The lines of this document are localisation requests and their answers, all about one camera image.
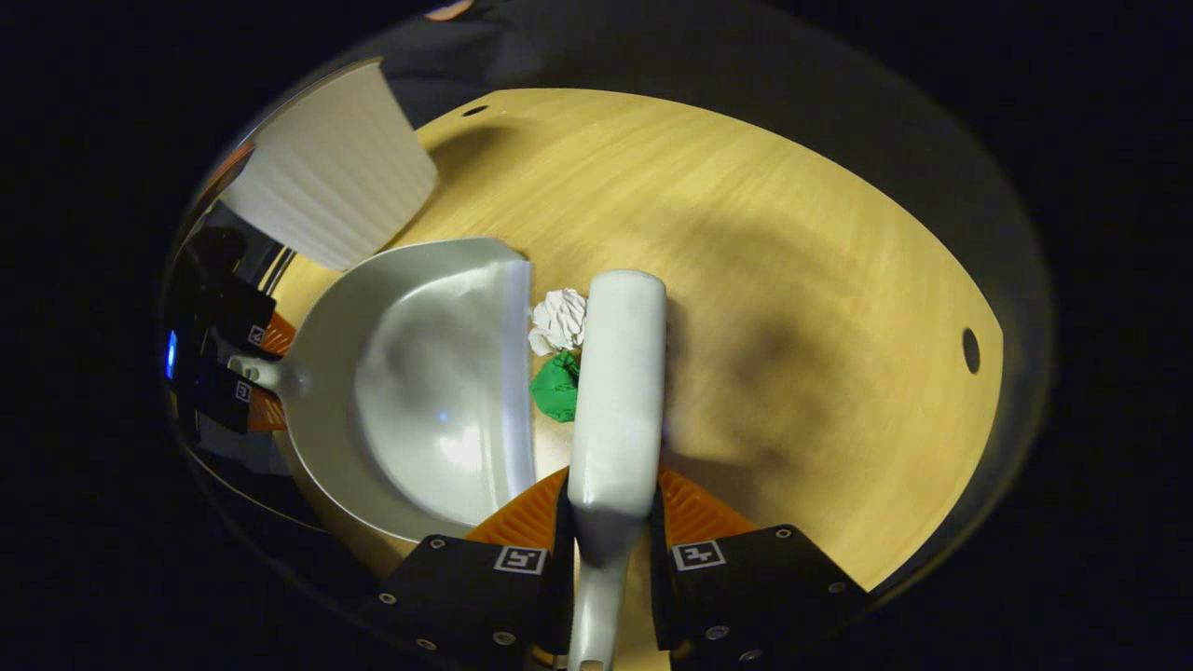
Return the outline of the white ribbed garbage bin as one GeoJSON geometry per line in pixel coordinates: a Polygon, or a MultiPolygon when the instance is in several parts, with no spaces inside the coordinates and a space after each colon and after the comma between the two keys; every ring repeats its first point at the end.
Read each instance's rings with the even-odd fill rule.
{"type": "Polygon", "coordinates": [[[438,181],[381,59],[323,76],[246,141],[251,156],[222,203],[328,270],[350,270],[383,250],[438,181]]]}

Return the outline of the white plastic dustpan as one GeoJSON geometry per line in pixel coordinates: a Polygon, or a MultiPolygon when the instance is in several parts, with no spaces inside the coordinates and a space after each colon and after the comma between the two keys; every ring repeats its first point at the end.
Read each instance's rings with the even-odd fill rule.
{"type": "Polygon", "coordinates": [[[314,302],[279,361],[229,369],[282,404],[295,458],[363,527],[463,538],[536,484],[531,264],[493,238],[392,248],[314,302]]]}

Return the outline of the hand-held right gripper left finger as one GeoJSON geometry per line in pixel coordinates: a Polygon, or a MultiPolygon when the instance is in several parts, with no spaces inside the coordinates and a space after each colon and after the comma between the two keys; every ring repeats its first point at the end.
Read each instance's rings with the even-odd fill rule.
{"type": "Polygon", "coordinates": [[[474,527],[431,535],[389,573],[376,624],[443,670],[558,670],[569,650],[574,523],[560,469],[474,527]]]}

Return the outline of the white paper ball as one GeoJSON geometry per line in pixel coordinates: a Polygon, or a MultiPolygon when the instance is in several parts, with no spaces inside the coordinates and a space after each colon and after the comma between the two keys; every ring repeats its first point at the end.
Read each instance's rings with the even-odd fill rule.
{"type": "Polygon", "coordinates": [[[548,293],[531,310],[528,347],[538,356],[554,356],[582,347],[585,341],[583,294],[571,288],[548,293]]]}

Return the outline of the small white broom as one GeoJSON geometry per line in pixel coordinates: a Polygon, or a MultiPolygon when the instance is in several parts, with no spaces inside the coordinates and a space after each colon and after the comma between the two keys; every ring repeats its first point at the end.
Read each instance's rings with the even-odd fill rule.
{"type": "Polygon", "coordinates": [[[651,273],[593,278],[567,495],[580,567],[568,671],[613,671],[629,560],[651,515],[665,415],[667,289],[651,273]]]}

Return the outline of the wooden desktop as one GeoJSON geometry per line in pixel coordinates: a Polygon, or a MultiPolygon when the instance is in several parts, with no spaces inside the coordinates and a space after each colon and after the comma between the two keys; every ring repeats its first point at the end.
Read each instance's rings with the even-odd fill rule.
{"type": "Polygon", "coordinates": [[[859,595],[764,614],[789,657],[878,602],[993,437],[1005,336],[962,264],[878,187],[775,133],[608,90],[497,90],[424,127],[435,192],[392,238],[490,235],[533,293],[638,267],[678,306],[678,467],[792,523],[859,595]]]}

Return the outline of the green paper ball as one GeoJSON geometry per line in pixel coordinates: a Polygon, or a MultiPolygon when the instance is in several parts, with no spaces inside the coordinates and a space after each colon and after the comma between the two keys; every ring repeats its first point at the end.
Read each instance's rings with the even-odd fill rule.
{"type": "Polygon", "coordinates": [[[577,410],[579,362],[561,351],[528,382],[528,395],[542,415],[555,423],[571,423],[577,410]]]}

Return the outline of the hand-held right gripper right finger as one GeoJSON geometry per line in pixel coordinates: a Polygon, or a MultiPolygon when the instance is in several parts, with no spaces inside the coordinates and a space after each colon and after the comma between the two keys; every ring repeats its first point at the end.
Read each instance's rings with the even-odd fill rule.
{"type": "Polygon", "coordinates": [[[672,667],[792,667],[869,611],[869,590],[796,527],[758,527],[673,469],[659,470],[649,548],[672,667]]]}

